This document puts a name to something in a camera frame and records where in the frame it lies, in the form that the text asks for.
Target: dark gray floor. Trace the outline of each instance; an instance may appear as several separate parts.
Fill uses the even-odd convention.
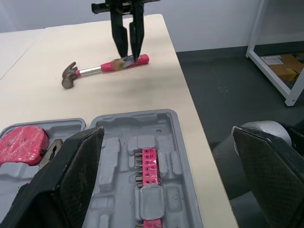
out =
[[[211,148],[234,125],[261,120],[294,125],[304,118],[304,93],[294,107],[286,107],[281,94],[245,57],[178,57]]]

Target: pink hammer grip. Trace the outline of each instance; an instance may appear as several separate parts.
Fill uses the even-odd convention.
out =
[[[133,64],[132,66],[135,65],[144,65],[149,63],[149,57],[147,54],[140,55],[137,61],[137,64]],[[101,70],[103,72],[109,72],[109,71],[115,71],[116,69],[113,68],[113,62],[108,62],[104,63],[101,65]]]

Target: claw hammer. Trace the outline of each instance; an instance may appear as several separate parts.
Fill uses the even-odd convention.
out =
[[[70,89],[74,86],[73,81],[76,78],[82,76],[94,75],[102,72],[121,70],[127,67],[144,65],[148,63],[149,63],[149,57],[146,54],[140,55],[137,63],[134,62],[133,56],[127,56],[121,59],[113,60],[112,62],[104,63],[100,66],[96,66],[84,70],[78,70],[78,68],[75,66],[76,62],[73,62],[64,70],[62,74],[61,84],[65,89]]]

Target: cardboard box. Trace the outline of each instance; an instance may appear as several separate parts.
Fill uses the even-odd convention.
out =
[[[304,68],[304,64],[282,64],[282,65],[270,65],[270,69],[282,80],[282,81],[295,81]]]
[[[282,81],[294,81],[304,68],[304,53],[266,56],[261,59]]]

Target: hammer claw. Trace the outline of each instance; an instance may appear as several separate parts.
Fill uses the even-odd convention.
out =
[[[62,73],[62,86],[65,89],[70,89],[74,86],[73,80],[77,78],[76,71],[77,67],[74,67],[76,65],[76,62],[74,61],[71,63]]]

